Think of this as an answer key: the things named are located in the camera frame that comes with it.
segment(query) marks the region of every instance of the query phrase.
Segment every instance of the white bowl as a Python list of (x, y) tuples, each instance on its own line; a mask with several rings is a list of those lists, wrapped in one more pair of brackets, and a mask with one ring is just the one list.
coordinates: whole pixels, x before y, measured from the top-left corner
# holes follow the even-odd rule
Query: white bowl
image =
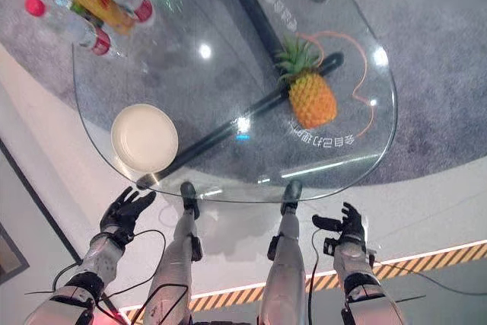
[(176, 157), (176, 127), (166, 113), (150, 104), (124, 108), (113, 121), (111, 136), (120, 160), (142, 173), (163, 170)]

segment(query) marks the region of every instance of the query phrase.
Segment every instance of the black wire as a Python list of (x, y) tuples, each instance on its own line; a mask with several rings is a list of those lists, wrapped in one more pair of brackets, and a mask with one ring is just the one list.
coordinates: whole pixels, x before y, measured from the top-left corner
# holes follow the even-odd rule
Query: black wire
[(61, 271), (58, 274), (56, 274), (56, 277), (54, 277), (53, 284), (52, 284), (52, 287), (53, 287), (52, 291), (35, 291), (35, 292), (24, 293), (24, 295), (37, 295), (37, 294), (45, 294), (45, 293), (54, 293), (57, 289), (56, 286), (58, 284), (59, 278), (61, 278), (61, 276), (64, 273), (68, 272), (71, 268), (74, 268), (77, 265), (78, 265), (77, 263), (70, 264), (67, 267), (65, 267), (64, 269), (61, 269)]
[(57, 285), (58, 285), (58, 281), (59, 281), (59, 278), (66, 272), (68, 272), (71, 268), (74, 268), (75, 266), (78, 266), (77, 263), (73, 263), (72, 265), (70, 266), (67, 266), (65, 267), (61, 272), (59, 272), (57, 274), (57, 276), (54, 278), (53, 280), (53, 292), (57, 289)]
[(160, 289), (165, 288), (165, 287), (181, 287), (181, 288), (184, 288), (184, 292), (177, 299), (177, 301), (171, 306), (171, 308), (169, 309), (169, 311), (167, 312), (167, 314), (162, 318), (162, 320), (159, 321), (159, 324), (158, 325), (161, 325), (167, 319), (167, 317), (170, 315), (171, 311), (177, 306), (177, 304), (180, 303), (180, 301), (183, 299), (184, 295), (189, 291), (189, 287), (187, 285), (181, 285), (180, 283), (165, 283), (163, 285), (158, 286), (155, 289), (155, 291), (152, 292), (151, 295), (147, 298), (147, 300), (145, 300), (145, 302), (142, 305), (142, 307), (138, 309), (138, 311), (135, 314), (134, 318), (132, 319), (132, 322), (130, 323), (130, 325), (134, 325), (135, 324), (135, 322), (137, 321), (138, 317), (143, 312), (143, 310), (145, 309), (145, 307), (147, 306), (147, 304), (149, 303), (149, 301), (158, 293), (158, 291)]
[[(162, 238), (164, 239), (164, 246), (163, 246), (163, 249), (162, 249), (161, 259), (159, 260), (159, 263), (161, 263), (161, 260), (162, 260), (162, 258), (163, 258), (163, 256), (164, 256), (164, 253), (166, 252), (166, 237), (164, 236), (164, 234), (163, 234), (161, 231), (159, 231), (159, 230), (154, 230), (154, 229), (152, 229), (152, 230), (145, 230), (145, 231), (139, 232), (138, 234), (134, 235), (134, 237), (138, 237), (139, 235), (146, 234), (146, 233), (148, 233), (148, 232), (157, 232), (157, 233), (158, 233), (158, 234), (160, 234), (160, 235), (162, 236)], [(120, 294), (122, 294), (122, 293), (125, 293), (125, 292), (127, 292), (127, 291), (130, 291), (131, 289), (137, 288), (137, 287), (139, 287), (140, 285), (144, 285), (145, 283), (149, 282), (151, 279), (153, 279), (153, 278), (155, 277), (156, 273), (158, 272), (159, 263), (158, 263), (158, 265), (156, 266), (155, 271), (154, 271), (154, 273), (152, 274), (152, 276), (150, 276), (150, 277), (149, 277), (148, 279), (146, 279), (144, 282), (140, 282), (140, 283), (138, 283), (138, 284), (136, 284), (136, 285), (133, 285), (133, 286), (128, 287), (128, 288), (125, 288), (125, 289), (123, 289), (122, 291), (118, 291), (118, 292), (112, 293), (110, 296), (106, 296), (106, 297), (104, 297), (104, 298), (101, 298), (101, 301), (106, 301), (106, 300), (108, 300), (109, 298), (112, 298), (113, 296), (120, 295)]]
[(438, 287), (440, 287), (442, 289), (446, 289), (447, 291), (450, 291), (450, 292), (453, 292), (453, 293), (457, 293), (459, 295), (464, 295), (464, 296), (487, 296), (487, 292), (465, 292), (465, 291), (461, 291), (459, 289), (455, 289), (455, 288), (448, 287), (447, 285), (444, 285), (444, 284), (440, 283), (436, 279), (433, 279), (432, 277), (429, 277), (426, 274), (422, 274), (420, 272), (415, 272), (415, 271), (413, 271), (411, 269), (407, 269), (406, 267), (394, 266), (393, 264), (385, 264), (385, 263), (381, 263), (381, 262), (378, 262), (378, 261), (377, 261), (377, 263), (379, 263), (382, 266), (392, 266), (392, 267), (397, 268), (397, 269), (405, 269), (408, 273), (416, 274), (417, 276), (420, 276), (420, 277), (428, 280), (429, 282), (436, 284)]
[(103, 312), (105, 314), (105, 316), (108, 316), (110, 319), (112, 319), (113, 321), (116, 321), (117, 323), (119, 323), (120, 325), (127, 325), (127, 323), (125, 321), (120, 321), (119, 319), (117, 319), (116, 317), (114, 317), (112, 314), (110, 314), (108, 311), (105, 311), (101, 306), (100, 306), (100, 302), (97, 302), (96, 303), (96, 306), (97, 306), (97, 309), (100, 310), (101, 312)]
[[(161, 263), (162, 258), (163, 258), (163, 256), (164, 256), (164, 253), (166, 252), (166, 237), (164, 236), (164, 234), (163, 234), (161, 231), (159, 231), (159, 230), (155, 230), (155, 229), (151, 229), (151, 230), (145, 230), (145, 231), (141, 231), (141, 232), (139, 232), (139, 233), (135, 234), (135, 235), (134, 235), (134, 237), (138, 237), (139, 235), (146, 234), (146, 233), (148, 233), (148, 232), (157, 232), (157, 233), (158, 233), (160, 236), (162, 236), (162, 238), (164, 239), (164, 246), (163, 246), (163, 248), (162, 248), (161, 259), (159, 260), (159, 263)], [(140, 283), (138, 283), (138, 284), (136, 284), (136, 285), (130, 286), (130, 287), (128, 287), (128, 288), (125, 288), (125, 289), (123, 289), (122, 291), (115, 292), (115, 293), (111, 294), (110, 296), (106, 296), (106, 297), (104, 297), (104, 298), (101, 298), (101, 299), (100, 299), (99, 301), (97, 301), (97, 303), (96, 303), (97, 309), (98, 309), (98, 310), (100, 310), (102, 313), (104, 313), (104, 314), (105, 314), (105, 316), (108, 316), (110, 319), (115, 320), (117, 323), (120, 323), (120, 324), (122, 324), (122, 325), (126, 325), (126, 323), (124, 323), (124, 322), (120, 321), (119, 319), (117, 319), (116, 317), (114, 317), (113, 315), (111, 315), (111, 314), (109, 314), (107, 311), (105, 311), (105, 310), (104, 310), (104, 309), (103, 309), (103, 308), (102, 308), (102, 307), (99, 305), (100, 301), (106, 301), (106, 300), (108, 300), (109, 298), (112, 298), (113, 296), (120, 295), (120, 294), (122, 294), (122, 293), (128, 292), (128, 291), (130, 291), (131, 289), (137, 288), (137, 287), (139, 287), (140, 285), (144, 285), (145, 283), (149, 282), (150, 280), (152, 280), (152, 279), (155, 277), (156, 273), (158, 272), (159, 263), (158, 263), (158, 265), (156, 266), (156, 269), (155, 269), (155, 271), (154, 271), (154, 274), (152, 274), (152, 276), (150, 276), (150, 277), (149, 277), (148, 279), (146, 279), (145, 281), (140, 282)]]
[(317, 260), (314, 262), (313, 273), (311, 273), (311, 280), (310, 280), (310, 291), (307, 295), (307, 322), (309, 325), (313, 325), (313, 319), (311, 318), (311, 305), (313, 300), (313, 284), (314, 284), (314, 274), (317, 272), (318, 262), (320, 260), (320, 255), (318, 254), (317, 247), (314, 245), (314, 235), (321, 231), (321, 228), (317, 229), (313, 236), (311, 236), (311, 246), (313, 247), (314, 253), (317, 255)]

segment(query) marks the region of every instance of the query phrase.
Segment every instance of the orange and black striped tape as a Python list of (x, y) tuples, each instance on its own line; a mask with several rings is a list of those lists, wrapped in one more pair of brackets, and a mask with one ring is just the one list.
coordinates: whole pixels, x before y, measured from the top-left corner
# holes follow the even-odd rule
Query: orange and black striped tape
[[(455, 266), (473, 260), (487, 257), (487, 241), (453, 247), (448, 250), (439, 250), (434, 253), (388, 260), (383, 263), (376, 263), (374, 274), (379, 280), (391, 279), (397, 276), (405, 276), (411, 272), (425, 272), (432, 269), (440, 269), (445, 266)], [(335, 271), (316, 274), (313, 284), (313, 291), (336, 288), (339, 286), (338, 276)], [(310, 279), (306, 281), (306, 292), (310, 289)], [(220, 307), (232, 306), (234, 304), (248, 304), (262, 300), (264, 284), (255, 285), (251, 288), (239, 289), (236, 291), (221, 291), (212, 295), (195, 296), (189, 303), (192, 312), (207, 311)], [(132, 319), (137, 309), (126, 312), (126, 316)], [(142, 324), (143, 314), (137, 321)]]

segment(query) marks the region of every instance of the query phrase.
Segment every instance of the glass table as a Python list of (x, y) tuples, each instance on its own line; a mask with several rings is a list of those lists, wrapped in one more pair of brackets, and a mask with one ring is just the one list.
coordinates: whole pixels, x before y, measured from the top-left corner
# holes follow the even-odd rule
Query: glass table
[[(115, 170), (163, 193), (191, 181), (203, 199), (279, 202), (290, 180), (302, 200), (343, 190), (369, 174), (396, 128), (387, 55), (354, 0), (153, 0), (156, 18), (111, 59), (73, 49), (78, 109), (96, 149)], [(307, 40), (337, 100), (337, 117), (302, 129), (275, 54), (284, 37)], [(110, 129), (133, 104), (173, 121), (179, 150), (144, 174), (117, 157)]]

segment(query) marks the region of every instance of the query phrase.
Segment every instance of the bottle label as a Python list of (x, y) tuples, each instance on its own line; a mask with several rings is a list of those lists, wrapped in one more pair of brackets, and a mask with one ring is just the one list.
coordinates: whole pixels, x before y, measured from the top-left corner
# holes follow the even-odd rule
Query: bottle label
[(108, 52), (110, 49), (110, 37), (103, 32), (100, 28), (95, 28), (97, 31), (97, 42), (94, 44), (91, 51), (95, 55), (101, 56)]
[(143, 0), (140, 7), (134, 10), (139, 22), (145, 22), (152, 15), (152, 3), (150, 0)]

